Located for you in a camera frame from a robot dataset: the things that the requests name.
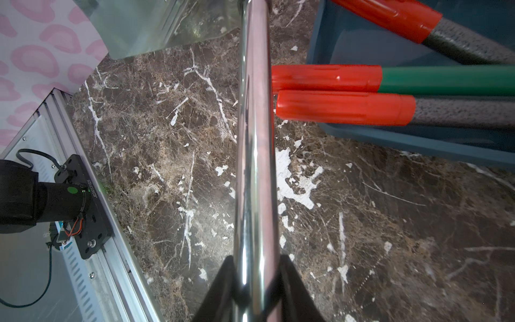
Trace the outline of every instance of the green handle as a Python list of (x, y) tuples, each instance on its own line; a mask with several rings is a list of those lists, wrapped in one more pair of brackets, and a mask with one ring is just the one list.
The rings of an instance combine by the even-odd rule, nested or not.
[(515, 65), (384, 67), (378, 92), (515, 96)]

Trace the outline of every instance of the transparent plastic sheet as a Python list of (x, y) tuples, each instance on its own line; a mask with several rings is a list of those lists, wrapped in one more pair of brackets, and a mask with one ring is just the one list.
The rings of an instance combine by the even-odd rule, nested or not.
[(221, 37), (241, 25), (238, 0), (74, 0), (113, 59)]

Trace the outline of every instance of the metal frame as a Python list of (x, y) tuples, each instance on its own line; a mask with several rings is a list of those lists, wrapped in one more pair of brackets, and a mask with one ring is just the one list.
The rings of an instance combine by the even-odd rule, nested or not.
[[(98, 187), (99, 183), (93, 167), (65, 110), (68, 100), (68, 94), (54, 89), (0, 156), (5, 158), (34, 121), (38, 117), (43, 117), (53, 127), (55, 134), (52, 133), (52, 135), (55, 136), (52, 139), (58, 142), (62, 148), (63, 160), (71, 154), (80, 155), (86, 170), (91, 176), (93, 185)], [(101, 251), (84, 262), (91, 272), (95, 272), (96, 276), (91, 282), (93, 288), (96, 289), (96, 293), (100, 293), (97, 295), (100, 295), (102, 300), (107, 302), (103, 305), (105, 307), (116, 307), (119, 311), (118, 316), (118, 314), (107, 310), (108, 316), (106, 316), (106, 310), (103, 310), (104, 318), (106, 320), (119, 320), (121, 318), (123, 322), (164, 321), (140, 265), (116, 219), (116, 214), (111, 209), (107, 197), (98, 189), (97, 192), (112, 225), (113, 237), (104, 244)]]
[[(88, 161), (87, 154), (65, 110), (66, 94), (54, 89), (49, 98), (51, 99), (47, 99), (45, 113), (52, 122), (65, 154), (67, 156), (70, 154), (80, 155), (93, 185), (98, 187), (99, 183), (93, 167)], [(113, 227), (113, 237), (104, 244), (102, 251), (95, 255), (105, 273), (122, 320), (131, 322), (164, 321), (107, 197), (99, 193), (99, 199)]]
[[(43, 113), (43, 115), (39, 113), (40, 110), (44, 110), (45, 108), (46, 106), (43, 103), (39, 110), (33, 115), (35, 120), (32, 119), (26, 124), (20, 132), (19, 139), (14, 141), (6, 150), (5, 159), (18, 161), (14, 155), (17, 150), (20, 148), (32, 148), (54, 156), (59, 163), (63, 163), (64, 160), (66, 160), (51, 122), (47, 117), (45, 117), (45, 113)], [(27, 155), (26, 157), (34, 164), (33, 170), (39, 173), (38, 176), (40, 181), (53, 182), (54, 174), (57, 169), (53, 167), (53, 163), (50, 160), (39, 156)], [(24, 241), (36, 240), (42, 242), (42, 240), (36, 237), (41, 233), (41, 227), (43, 227), (43, 231), (46, 230), (48, 233), (48, 223), (38, 223), (36, 227), (21, 234), (14, 234), (15, 236), (13, 237), (16, 238), (15, 240), (24, 239)], [(43, 252), (46, 257), (48, 251), (45, 249)], [(55, 256), (60, 257), (60, 260), (57, 260), (57, 258), (53, 260), (54, 276), (52, 284), (50, 285), (50, 292), (45, 295), (46, 298), (41, 302), (41, 304), (46, 303), (46, 305), (49, 305), (52, 301), (54, 301), (54, 303), (57, 301), (61, 304), (63, 303), (63, 300), (66, 302), (66, 304), (62, 306), (62, 308), (65, 309), (59, 310), (59, 313), (56, 313), (55, 318), (65, 319), (66, 316), (69, 318), (75, 315), (73, 318), (77, 319), (78, 313), (78, 316), (80, 316), (84, 322), (121, 320), (119, 316), (117, 316), (118, 313), (114, 307), (115, 305), (112, 300), (111, 292), (97, 291), (98, 288), (101, 289), (102, 284), (107, 285), (107, 283), (102, 279), (101, 269), (96, 269), (94, 267), (95, 259), (92, 259), (91, 261), (81, 260), (79, 249), (77, 248), (76, 242), (73, 238), (67, 243), (66, 247), (63, 247), (62, 251), (59, 254), (55, 254)], [(14, 260), (16, 261), (16, 265), (31, 266), (34, 264), (32, 262), (24, 262), (23, 258), (23, 255), (19, 256), (19, 258), (15, 258)], [(95, 272), (94, 274), (98, 275), (98, 278), (94, 280), (90, 279), (90, 272)], [(53, 291), (55, 290), (55, 287), (61, 287), (61, 292), (56, 293), (56, 291)], [(31, 291), (33, 291), (31, 288), (27, 289), (24, 287), (16, 290), (16, 292), (21, 294), (30, 294)], [(27, 318), (28, 313), (26, 312), (37, 310), (37, 307), (41, 309), (40, 304), (23, 309), (22, 311), (24, 312), (19, 312), (19, 318), (23, 319), (22, 316)], [(14, 313), (14, 316), (10, 316), (10, 320), (14, 319), (15, 316), (16, 313)]]

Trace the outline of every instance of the green sticker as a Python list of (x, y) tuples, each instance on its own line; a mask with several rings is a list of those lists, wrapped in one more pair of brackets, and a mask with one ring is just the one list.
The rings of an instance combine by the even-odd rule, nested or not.
[(68, 187), (68, 192), (71, 194), (76, 194), (77, 192), (79, 192), (79, 190), (75, 187)]

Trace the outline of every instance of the metal base plate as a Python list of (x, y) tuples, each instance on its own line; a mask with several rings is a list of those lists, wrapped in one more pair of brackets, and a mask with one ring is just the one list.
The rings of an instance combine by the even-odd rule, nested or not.
[(84, 216), (82, 231), (75, 237), (75, 242), (79, 248), (82, 259), (88, 259), (92, 254), (100, 250), (101, 246), (112, 236), (113, 229), (107, 214), (98, 199), (97, 187), (85, 170), (82, 159), (78, 155), (71, 155), (65, 162), (66, 169), (74, 175), (68, 179), (68, 173), (57, 172), (55, 175), (56, 183), (72, 183), (84, 186), (91, 193), (91, 203)]

